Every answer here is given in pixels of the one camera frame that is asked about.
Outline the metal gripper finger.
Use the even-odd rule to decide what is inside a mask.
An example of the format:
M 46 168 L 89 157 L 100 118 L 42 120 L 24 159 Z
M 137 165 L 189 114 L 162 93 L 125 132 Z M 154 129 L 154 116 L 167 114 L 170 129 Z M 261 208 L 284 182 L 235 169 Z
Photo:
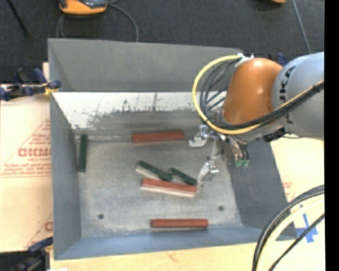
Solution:
M 205 182 L 211 181 L 215 175 L 219 173 L 219 168 L 215 164 L 215 160 L 206 161 L 200 168 L 197 175 L 197 187 L 202 189 Z
M 188 141 L 190 148 L 203 147 L 207 142 L 213 140 L 215 132 L 207 125 L 200 125 L 196 134 Z

